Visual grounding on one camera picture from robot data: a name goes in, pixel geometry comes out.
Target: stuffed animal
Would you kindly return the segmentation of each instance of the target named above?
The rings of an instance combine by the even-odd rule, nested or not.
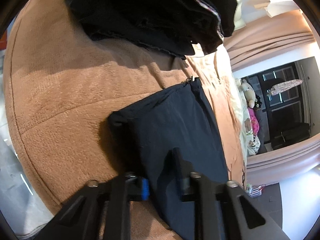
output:
[[[247,81],[244,79],[240,86],[240,89],[243,91],[245,99],[248,102],[250,108],[254,108],[254,103],[256,102],[256,93],[254,92],[252,86],[250,86]]]

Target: folded dark fabric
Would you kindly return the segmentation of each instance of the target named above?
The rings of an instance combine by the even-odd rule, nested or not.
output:
[[[198,78],[178,84],[108,117],[128,171],[147,176],[159,216],[185,240],[194,239],[194,203],[181,202],[171,151],[178,147],[195,171],[228,181],[220,134]]]
[[[205,54],[234,29],[236,0],[66,0],[92,40],[121,38],[185,58]]]

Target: bed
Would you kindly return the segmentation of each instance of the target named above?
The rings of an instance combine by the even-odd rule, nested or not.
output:
[[[25,174],[53,214],[88,180],[124,172],[109,114],[191,76],[200,78],[215,113],[229,179],[245,185],[244,95],[223,45],[205,57],[195,48],[184,61],[124,40],[93,42],[64,0],[29,0],[4,59],[6,114]],[[150,202],[132,203],[131,214],[132,239],[177,239]]]

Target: white floor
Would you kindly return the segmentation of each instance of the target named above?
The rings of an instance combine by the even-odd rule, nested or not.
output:
[[[28,182],[13,149],[4,108],[3,54],[0,51],[0,210],[17,237],[25,239],[53,215]]]

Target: pink curtain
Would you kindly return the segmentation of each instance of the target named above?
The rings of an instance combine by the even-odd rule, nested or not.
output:
[[[319,163],[320,134],[317,134],[300,143],[248,157],[247,183],[252,185],[278,183],[307,172]]]
[[[225,38],[224,46],[236,71],[314,41],[302,13],[295,10],[248,23]]]

